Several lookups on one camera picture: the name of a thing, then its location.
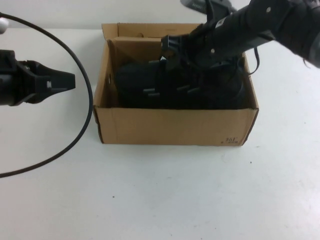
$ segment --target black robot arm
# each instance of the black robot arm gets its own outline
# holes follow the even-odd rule
[[[320,68],[319,0],[252,0],[238,11],[226,4],[228,0],[181,2],[202,13],[206,8],[211,17],[191,34],[162,39],[162,49],[174,51],[179,61],[210,69],[218,62],[275,40]],[[225,16],[218,20],[215,12]]]
[[[38,104],[75,87],[74,74],[36,61],[17,61],[14,51],[0,50],[0,105]]]

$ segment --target white wall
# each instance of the white wall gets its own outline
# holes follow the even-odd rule
[[[250,0],[231,0],[236,8]],[[201,23],[180,0],[1,0],[1,12],[44,28],[99,29],[101,23]]]

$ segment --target white table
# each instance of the white table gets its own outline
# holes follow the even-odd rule
[[[95,87],[102,32],[50,32],[74,50]],[[50,39],[9,29],[0,49],[77,76],[75,90],[41,104],[0,107],[0,172],[7,172],[66,147],[88,99],[76,64]],[[320,70],[277,43],[259,50],[252,78],[260,114],[245,146],[103,145],[92,120],[60,159],[0,179],[0,239],[319,239]]]

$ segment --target cardboard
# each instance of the cardboard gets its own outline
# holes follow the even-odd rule
[[[94,96],[94,116],[104,144],[242,146],[259,106],[250,77],[243,79],[247,101],[240,110],[121,108],[114,76],[130,62],[161,56],[161,37],[190,33],[197,24],[103,24],[106,40]]]

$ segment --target black wire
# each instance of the black wire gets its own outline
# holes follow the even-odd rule
[[[247,73],[248,76],[251,76],[252,74],[256,73],[256,71],[258,71],[258,69],[260,67],[260,56],[259,56],[259,52],[258,52],[258,48],[257,47],[254,48],[254,55],[255,55],[255,59],[256,59],[256,69],[251,73]],[[237,62],[238,68],[240,68],[240,66],[239,66],[240,65],[240,61],[241,61],[241,58],[239,58],[239,60]]]
[[[76,62],[76,64],[78,65],[79,69],[81,70],[81,73],[84,77],[84,81],[86,83],[86,87],[88,89],[88,94],[89,94],[89,110],[88,110],[88,115],[86,117],[85,123],[79,133],[79,135],[73,140],[73,142],[70,143],[69,146],[67,146],[65,149],[63,149],[61,152],[59,152],[58,154],[54,155],[53,157],[50,157],[49,159],[40,162],[38,164],[35,164],[33,166],[29,166],[20,170],[16,170],[16,171],[11,171],[11,172],[6,172],[6,173],[1,173],[0,174],[0,179],[1,178],[6,178],[6,177],[11,177],[14,175],[18,175],[18,174],[23,174],[32,170],[35,170],[37,168],[40,168],[46,164],[51,163],[52,161],[60,158],[62,155],[64,155],[66,152],[68,152],[70,149],[72,149],[77,143],[78,141],[81,139],[81,137],[84,135],[85,131],[87,130],[87,127],[90,123],[91,120],[91,116],[93,113],[93,108],[94,108],[94,98],[93,98],[93,92],[92,92],[92,88],[90,85],[90,81],[88,78],[88,75],[86,73],[85,68],[83,67],[83,65],[81,64],[80,60],[77,58],[77,56],[75,55],[75,53],[66,45],[64,44],[61,40],[59,40],[57,37],[55,37],[54,35],[52,35],[50,32],[44,30],[43,28],[36,26],[28,21],[25,21],[23,19],[20,19],[18,17],[15,16],[11,16],[11,15],[7,15],[4,13],[0,12],[0,18],[5,18],[5,19],[9,19],[9,20],[13,20],[15,22],[21,23],[23,25],[26,25],[32,29],[35,29],[37,31],[39,31],[40,33],[46,35],[47,37],[51,38],[52,40],[54,40],[56,43],[58,43],[61,47],[63,47],[73,58],[73,60]]]

